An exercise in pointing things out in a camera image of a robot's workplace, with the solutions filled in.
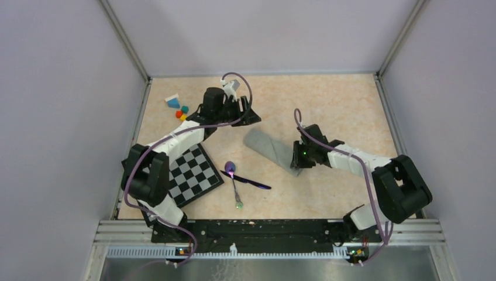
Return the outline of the iridescent purple knife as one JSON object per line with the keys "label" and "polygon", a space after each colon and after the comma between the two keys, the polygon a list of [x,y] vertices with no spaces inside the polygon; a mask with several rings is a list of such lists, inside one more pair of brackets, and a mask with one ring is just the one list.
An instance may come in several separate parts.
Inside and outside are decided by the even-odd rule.
{"label": "iridescent purple knife", "polygon": [[263,190],[271,190],[272,189],[271,186],[268,186],[266,184],[262,184],[262,183],[259,183],[257,181],[249,180],[249,179],[246,179],[244,177],[237,176],[235,174],[231,175],[231,174],[229,174],[228,172],[226,172],[224,170],[221,170],[220,172],[223,175],[231,178],[234,181],[238,181],[238,182],[241,182],[241,183],[244,183],[244,184],[251,184],[252,186],[255,186],[255,187],[260,188],[260,189],[263,189]]}

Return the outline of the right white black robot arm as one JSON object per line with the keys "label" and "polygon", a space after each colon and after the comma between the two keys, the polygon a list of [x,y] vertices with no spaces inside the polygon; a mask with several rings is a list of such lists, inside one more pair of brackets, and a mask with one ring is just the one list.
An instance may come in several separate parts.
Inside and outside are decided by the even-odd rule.
{"label": "right white black robot arm", "polygon": [[298,128],[298,132],[301,138],[293,145],[293,169],[325,165],[362,177],[369,187],[372,201],[343,218],[348,240],[359,241],[378,222],[400,224],[432,202],[432,193],[410,157],[377,156],[341,140],[328,141],[317,124]]}

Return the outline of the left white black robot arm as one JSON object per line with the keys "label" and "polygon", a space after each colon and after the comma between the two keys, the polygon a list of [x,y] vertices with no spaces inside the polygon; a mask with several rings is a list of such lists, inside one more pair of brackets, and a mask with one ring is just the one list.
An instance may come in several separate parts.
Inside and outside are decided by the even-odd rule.
{"label": "left white black robot arm", "polygon": [[169,194],[170,164],[219,127],[248,126],[261,121],[252,110],[253,96],[235,97],[223,88],[206,89],[202,103],[181,125],[151,145],[135,144],[123,161],[121,188],[125,203],[155,217],[174,242],[187,236],[185,213]]}

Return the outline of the iridescent purple spoon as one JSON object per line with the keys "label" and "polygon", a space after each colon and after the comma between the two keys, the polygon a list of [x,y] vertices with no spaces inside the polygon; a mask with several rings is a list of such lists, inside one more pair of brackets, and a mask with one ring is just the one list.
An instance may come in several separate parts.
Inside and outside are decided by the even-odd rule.
{"label": "iridescent purple spoon", "polygon": [[234,173],[236,170],[236,166],[232,161],[227,161],[225,163],[225,172],[229,175],[229,177],[232,179],[232,184],[233,184],[233,189],[234,189],[234,194],[235,194],[235,201],[236,201],[236,208],[237,209],[242,209],[243,208],[243,202],[240,198],[240,195],[238,193],[235,179],[234,179]]}

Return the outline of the grey cloth napkin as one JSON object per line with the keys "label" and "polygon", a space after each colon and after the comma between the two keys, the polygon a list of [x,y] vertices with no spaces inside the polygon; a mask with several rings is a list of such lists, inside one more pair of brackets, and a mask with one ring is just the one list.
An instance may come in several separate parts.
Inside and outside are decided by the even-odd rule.
{"label": "grey cloth napkin", "polygon": [[292,147],[272,138],[269,134],[259,129],[248,131],[243,138],[243,143],[248,148],[284,169],[290,175],[294,177],[299,176],[301,170],[291,167],[293,157]]}

